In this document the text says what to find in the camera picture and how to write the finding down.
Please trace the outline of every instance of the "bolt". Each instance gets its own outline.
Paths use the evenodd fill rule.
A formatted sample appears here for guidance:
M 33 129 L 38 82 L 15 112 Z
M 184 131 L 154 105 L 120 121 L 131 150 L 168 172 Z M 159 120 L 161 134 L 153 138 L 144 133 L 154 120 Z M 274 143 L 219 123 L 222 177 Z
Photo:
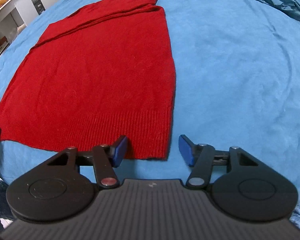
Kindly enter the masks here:
M 157 186 L 157 184 L 155 182 L 151 183 L 151 184 L 148 184 L 149 187 L 154 187 L 154 186 Z
M 192 186 L 202 186 L 204 184 L 204 179 L 198 178 L 198 177 L 193 177 L 189 179 L 189 183 Z
M 115 178 L 104 178 L 101 180 L 101 184 L 104 186 L 113 186 L 117 183 L 117 180 Z

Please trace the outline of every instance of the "ridged gray surface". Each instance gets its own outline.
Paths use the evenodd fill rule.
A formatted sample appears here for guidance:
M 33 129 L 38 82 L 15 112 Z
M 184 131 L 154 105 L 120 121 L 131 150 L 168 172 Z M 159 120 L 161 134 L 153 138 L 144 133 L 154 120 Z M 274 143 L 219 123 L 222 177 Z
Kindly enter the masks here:
M 300 240 L 288 220 L 250 224 L 218 211 L 179 180 L 132 180 L 101 191 L 85 212 L 49 225 L 12 223 L 4 240 Z

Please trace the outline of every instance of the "circular pad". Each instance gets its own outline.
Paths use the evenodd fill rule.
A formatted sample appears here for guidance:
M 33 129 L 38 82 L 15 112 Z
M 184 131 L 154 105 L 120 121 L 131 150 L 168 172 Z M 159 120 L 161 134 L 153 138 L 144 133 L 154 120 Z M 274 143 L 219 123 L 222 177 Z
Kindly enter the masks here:
M 65 182 L 60 179 L 41 179 L 30 186 L 30 193 L 35 198 L 52 199 L 59 197 L 67 190 Z
M 76 215 L 93 200 L 94 187 L 84 176 L 62 166 L 33 169 L 7 189 L 13 214 L 28 222 L 55 222 Z
M 295 186 L 268 169 L 231 171 L 213 183 L 211 196 L 224 212 L 254 222 L 289 217 L 298 201 Z

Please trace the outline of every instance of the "metal pin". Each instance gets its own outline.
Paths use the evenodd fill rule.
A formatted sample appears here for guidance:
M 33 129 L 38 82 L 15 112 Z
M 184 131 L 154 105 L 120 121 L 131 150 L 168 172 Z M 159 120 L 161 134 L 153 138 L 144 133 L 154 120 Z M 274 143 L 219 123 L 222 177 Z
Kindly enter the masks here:
M 117 180 L 115 178 L 104 178 L 101 180 L 101 184 L 104 186 L 113 186 L 117 183 Z
M 189 179 L 189 183 L 192 186 L 201 186 L 204 184 L 204 179 L 198 178 L 198 177 L 193 177 L 191 179 Z

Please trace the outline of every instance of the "red sweater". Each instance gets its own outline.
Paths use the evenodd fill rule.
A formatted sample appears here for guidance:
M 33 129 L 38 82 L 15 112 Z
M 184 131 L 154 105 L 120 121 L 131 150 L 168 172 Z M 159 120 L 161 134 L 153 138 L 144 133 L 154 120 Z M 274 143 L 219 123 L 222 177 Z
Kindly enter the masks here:
M 165 158 L 175 69 L 157 0 L 102 0 L 50 24 L 0 102 L 0 140 L 60 151 L 130 139 Z

